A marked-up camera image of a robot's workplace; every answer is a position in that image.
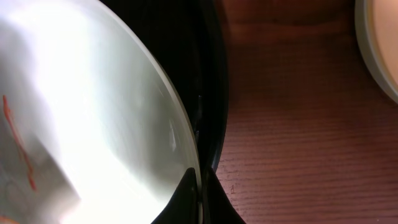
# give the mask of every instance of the white plate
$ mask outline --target white plate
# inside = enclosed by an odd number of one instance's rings
[[[35,170],[36,192],[2,114],[0,147],[14,154],[0,156],[0,164],[13,161],[0,167],[7,173],[0,184],[22,191],[13,203],[26,206],[9,208],[22,223],[149,223],[189,167],[200,187],[177,93],[137,36],[99,1],[0,0],[0,95]],[[52,161],[57,168],[47,167]],[[65,180],[50,186],[61,173]],[[62,203],[74,195],[78,202]]]
[[[357,0],[355,28],[366,66],[398,103],[398,1]]]

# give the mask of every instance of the wooden table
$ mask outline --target wooden table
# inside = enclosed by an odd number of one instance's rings
[[[217,175],[248,223],[398,223],[398,105],[354,1],[218,0],[229,117]]]

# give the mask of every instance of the wood grain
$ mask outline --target wood grain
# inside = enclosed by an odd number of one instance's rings
[[[398,223],[398,105],[354,2],[220,0],[229,117],[217,175],[253,223]]]

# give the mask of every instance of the brown wooden surface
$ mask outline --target brown wooden surface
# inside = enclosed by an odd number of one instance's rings
[[[217,175],[248,223],[398,223],[398,105],[353,1],[219,0],[229,117]]]

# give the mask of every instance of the red sauce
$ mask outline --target red sauce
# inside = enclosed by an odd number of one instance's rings
[[[3,108],[4,115],[6,116],[8,125],[11,128],[12,136],[14,137],[15,142],[18,147],[19,159],[23,159],[25,161],[26,166],[27,166],[27,178],[28,178],[30,187],[32,188],[32,190],[36,191],[36,183],[33,179],[33,167],[29,161],[29,158],[27,157],[27,153],[25,152],[24,147],[22,146],[21,136],[19,135],[18,130],[14,126],[14,117],[12,116],[11,109],[8,107],[7,98],[5,95],[2,96],[2,102],[3,102],[3,106],[4,106],[4,108]]]

